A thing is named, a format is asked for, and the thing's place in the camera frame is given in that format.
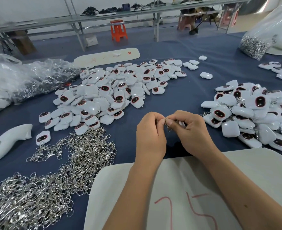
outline black shoe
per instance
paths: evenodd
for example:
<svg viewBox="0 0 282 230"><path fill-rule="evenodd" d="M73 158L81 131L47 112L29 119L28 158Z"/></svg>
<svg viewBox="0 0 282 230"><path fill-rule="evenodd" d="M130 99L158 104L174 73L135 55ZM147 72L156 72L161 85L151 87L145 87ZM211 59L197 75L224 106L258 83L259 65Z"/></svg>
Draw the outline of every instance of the black shoe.
<svg viewBox="0 0 282 230"><path fill-rule="evenodd" d="M196 34L195 29L190 30L190 31L189 31L189 34L190 34L190 35L194 35L194 34Z"/></svg>

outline chair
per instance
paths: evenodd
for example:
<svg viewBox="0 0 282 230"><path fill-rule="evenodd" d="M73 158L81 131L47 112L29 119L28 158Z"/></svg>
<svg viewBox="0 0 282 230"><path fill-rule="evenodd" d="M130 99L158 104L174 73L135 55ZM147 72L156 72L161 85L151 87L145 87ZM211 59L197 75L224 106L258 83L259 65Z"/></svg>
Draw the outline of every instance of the chair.
<svg viewBox="0 0 282 230"><path fill-rule="evenodd" d="M110 21L110 23L121 23L123 20L117 19ZM111 25L111 35L112 35L112 40L116 40L116 42L120 42L120 38L126 37L128 39L127 33L126 33L126 28L124 24L119 24L119 25Z"/></svg>

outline white board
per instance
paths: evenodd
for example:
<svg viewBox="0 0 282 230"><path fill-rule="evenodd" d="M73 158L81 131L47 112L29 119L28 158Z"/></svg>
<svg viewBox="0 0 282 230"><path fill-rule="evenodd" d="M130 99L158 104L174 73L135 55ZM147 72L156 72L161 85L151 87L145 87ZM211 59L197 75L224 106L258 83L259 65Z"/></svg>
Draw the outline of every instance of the white board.
<svg viewBox="0 0 282 230"><path fill-rule="evenodd" d="M257 148L224 153L282 205L282 156ZM84 230L101 230L133 163L103 168L89 196ZM164 159L154 181L147 230L241 230L214 180L194 157Z"/></svg>
<svg viewBox="0 0 282 230"><path fill-rule="evenodd" d="M119 63L123 61L134 60L139 57L139 50L134 47L131 47L115 51L106 51L96 54L82 55L74 60L73 65L79 68L86 68L89 65L99 66L105 64Z"/></svg>

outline plastic bag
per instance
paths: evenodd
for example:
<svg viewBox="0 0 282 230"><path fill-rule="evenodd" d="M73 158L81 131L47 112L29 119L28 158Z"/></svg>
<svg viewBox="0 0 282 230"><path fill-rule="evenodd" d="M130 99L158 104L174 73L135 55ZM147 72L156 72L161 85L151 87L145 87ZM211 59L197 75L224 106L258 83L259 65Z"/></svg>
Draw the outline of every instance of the plastic bag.
<svg viewBox="0 0 282 230"><path fill-rule="evenodd" d="M81 69L61 59L47 59L22 64L20 60L0 54L0 109L11 102L19 104L30 97L49 93L76 79Z"/></svg>
<svg viewBox="0 0 282 230"><path fill-rule="evenodd" d="M260 60L268 52L282 54L282 4L243 36L239 48Z"/></svg>

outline forearm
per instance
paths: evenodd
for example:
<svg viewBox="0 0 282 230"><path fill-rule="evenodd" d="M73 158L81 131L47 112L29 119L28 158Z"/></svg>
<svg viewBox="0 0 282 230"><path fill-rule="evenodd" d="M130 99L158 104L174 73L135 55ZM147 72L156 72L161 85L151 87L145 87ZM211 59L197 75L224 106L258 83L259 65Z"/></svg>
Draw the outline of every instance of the forearm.
<svg viewBox="0 0 282 230"><path fill-rule="evenodd" d="M282 229L282 206L215 150L200 158L245 230Z"/></svg>
<svg viewBox="0 0 282 230"><path fill-rule="evenodd" d="M157 168L134 164L103 230L143 230L149 193Z"/></svg>

